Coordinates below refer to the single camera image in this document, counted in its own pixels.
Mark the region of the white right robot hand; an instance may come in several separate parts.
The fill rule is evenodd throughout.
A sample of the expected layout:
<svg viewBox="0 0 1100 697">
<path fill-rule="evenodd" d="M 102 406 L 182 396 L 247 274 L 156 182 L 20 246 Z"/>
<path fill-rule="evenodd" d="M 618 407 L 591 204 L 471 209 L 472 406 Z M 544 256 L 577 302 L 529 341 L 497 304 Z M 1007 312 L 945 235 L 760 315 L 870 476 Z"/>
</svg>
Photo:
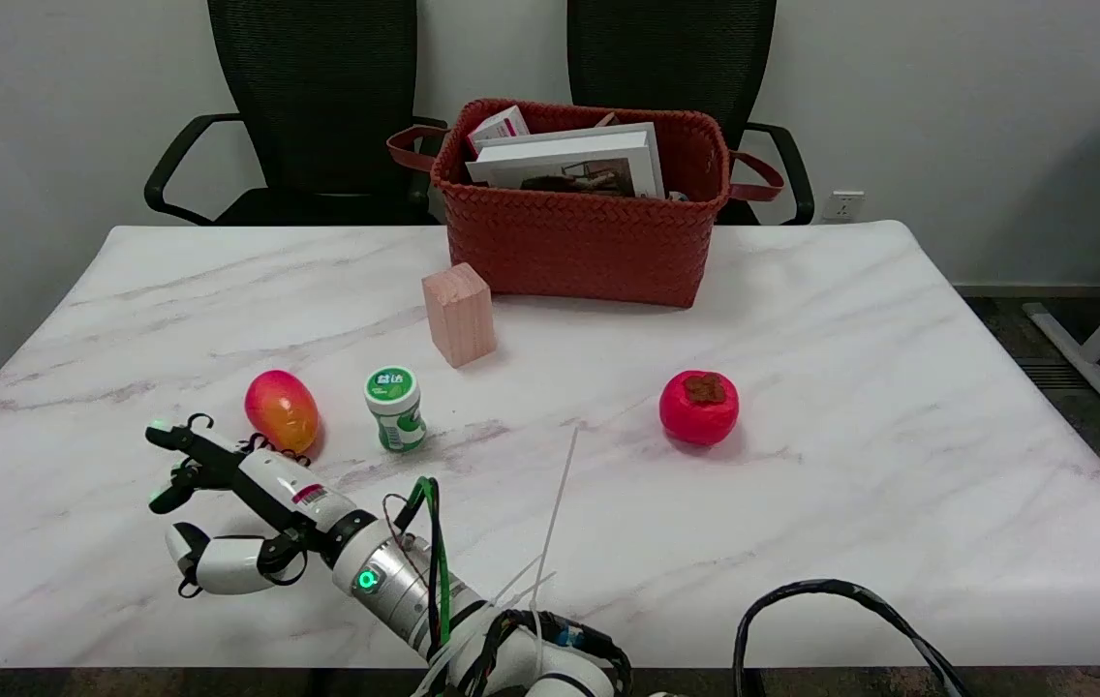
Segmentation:
<svg viewBox="0 0 1100 697">
<path fill-rule="evenodd" d="M 330 489 L 302 460 L 274 449 L 262 434 L 232 441 L 215 433 L 213 425 L 209 414 L 193 414 L 183 425 L 144 428 L 152 445 L 184 454 L 151 496 L 150 510 L 167 515 L 195 493 L 232 493 L 274 535 L 209 535 L 191 522 L 174 522 L 165 540 L 182 573 L 182 598 L 292 586 L 310 556 L 333 566 L 346 544 L 376 522 L 376 516 Z"/>
</svg>

